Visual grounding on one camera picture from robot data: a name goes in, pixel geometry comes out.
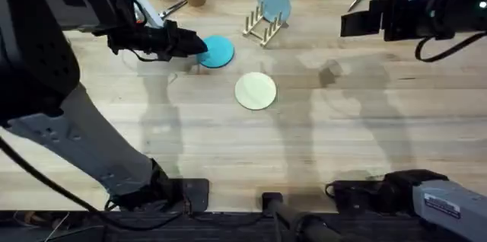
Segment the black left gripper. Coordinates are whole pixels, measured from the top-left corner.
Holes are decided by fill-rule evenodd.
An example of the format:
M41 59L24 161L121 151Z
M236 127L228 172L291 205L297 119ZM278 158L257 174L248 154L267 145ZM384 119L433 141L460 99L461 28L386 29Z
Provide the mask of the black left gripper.
M164 22L152 5L139 0L110 0L118 24L115 27L93 32L96 37L107 37L107 45L114 54L128 50L156 54L153 60L169 62L173 57L187 58L208 51L205 42L192 30L177 30L177 26L164 27Z

